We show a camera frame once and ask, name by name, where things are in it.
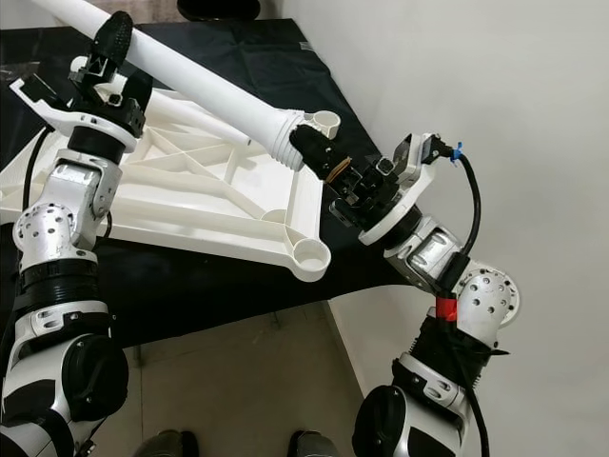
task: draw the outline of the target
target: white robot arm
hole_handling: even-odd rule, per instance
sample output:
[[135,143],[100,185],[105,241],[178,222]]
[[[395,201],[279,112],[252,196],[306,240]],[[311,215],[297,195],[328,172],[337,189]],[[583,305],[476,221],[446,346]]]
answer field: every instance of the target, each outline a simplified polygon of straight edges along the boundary
[[[70,75],[82,94],[73,106],[63,104],[36,76],[13,85],[70,140],[41,197],[24,208],[13,231],[23,258],[14,344],[3,367],[0,431],[3,448],[14,452],[8,455],[88,455],[91,435],[127,395],[127,362],[108,337],[108,310],[99,299],[91,251],[120,180],[120,158],[141,134],[150,96],[151,80],[142,72],[107,101],[94,88],[111,81],[128,50],[134,53],[134,43],[141,51],[142,43],[151,40],[138,32],[131,42],[126,16],[116,13],[95,32],[87,64]],[[140,58],[142,70],[157,76],[152,70],[158,66],[144,54]],[[171,65],[164,62],[164,67]],[[192,90],[190,83],[182,88],[179,79],[172,86],[188,96]],[[262,130],[268,133],[271,124]],[[262,130],[246,133],[260,141]],[[490,356],[501,353],[497,332],[518,313],[520,295],[506,273],[469,258],[476,224],[473,237],[462,245],[415,206],[433,179],[435,162],[459,158],[459,150],[437,135],[410,135],[393,161],[375,159],[356,169],[347,152],[303,118],[282,123],[273,134],[281,146],[271,143],[283,163],[306,164],[337,193],[331,212],[360,228],[363,243],[383,243],[387,261],[410,284],[436,297],[420,337],[394,361],[393,384],[378,387],[364,400],[353,435],[356,454],[460,455],[472,408],[480,419],[473,384]],[[473,177],[464,156],[460,160]]]

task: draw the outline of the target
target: red band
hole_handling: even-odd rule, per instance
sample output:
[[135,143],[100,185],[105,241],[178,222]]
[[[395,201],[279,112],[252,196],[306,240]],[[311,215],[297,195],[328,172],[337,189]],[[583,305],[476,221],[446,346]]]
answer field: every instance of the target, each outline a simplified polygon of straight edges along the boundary
[[447,322],[457,322],[457,299],[436,297],[436,317]]

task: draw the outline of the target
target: white wall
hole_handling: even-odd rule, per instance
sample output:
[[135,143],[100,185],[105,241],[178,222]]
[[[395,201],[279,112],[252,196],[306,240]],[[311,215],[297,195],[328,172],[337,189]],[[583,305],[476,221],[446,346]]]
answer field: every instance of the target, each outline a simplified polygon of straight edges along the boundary
[[[409,131],[464,142],[483,212],[473,255],[516,278],[521,317],[478,393],[495,457],[609,452],[609,2],[278,0],[389,154]],[[464,173],[421,199],[464,237]],[[334,300],[364,392],[390,381],[431,297]],[[475,429],[467,455],[479,455]]]
[[56,27],[53,16],[29,0],[0,0],[0,29]]

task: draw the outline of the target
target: black table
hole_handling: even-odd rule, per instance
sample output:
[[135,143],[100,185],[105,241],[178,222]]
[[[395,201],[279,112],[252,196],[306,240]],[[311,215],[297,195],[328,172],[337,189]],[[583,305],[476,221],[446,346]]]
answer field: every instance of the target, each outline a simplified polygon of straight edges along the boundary
[[[309,50],[291,20],[153,24],[142,31],[205,65],[278,108],[335,111],[342,118],[337,142],[354,162],[379,154],[328,68]],[[60,95],[73,94],[69,63],[88,49],[88,39],[70,28],[2,30],[1,65],[40,62],[38,74]],[[129,74],[132,67],[123,69]],[[42,128],[42,121],[2,84],[0,166],[3,168]],[[363,246],[327,207],[324,192],[321,237],[332,251],[324,278],[297,280],[287,268],[171,248],[108,240],[96,252],[100,289],[116,316],[112,332],[124,347],[211,328],[258,314],[330,299],[404,279],[383,259],[381,246]],[[2,328],[12,307],[16,249],[11,225],[1,227]]]

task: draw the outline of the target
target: floor tile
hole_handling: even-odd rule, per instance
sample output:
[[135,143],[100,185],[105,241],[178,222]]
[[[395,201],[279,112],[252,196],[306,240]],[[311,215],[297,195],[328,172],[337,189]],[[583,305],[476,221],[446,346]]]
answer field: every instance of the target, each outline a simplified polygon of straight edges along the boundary
[[176,356],[146,360],[144,436],[190,429],[202,455],[283,457],[293,431],[317,429],[341,455],[352,455],[362,397],[327,321],[313,310],[308,314],[317,318],[306,319],[305,309],[295,308],[278,328],[266,316],[207,330],[213,341],[199,335],[191,342],[202,344],[190,352],[181,347]]
[[141,373],[129,370],[128,397],[118,412],[106,419],[93,436],[95,457],[130,457],[142,442]]

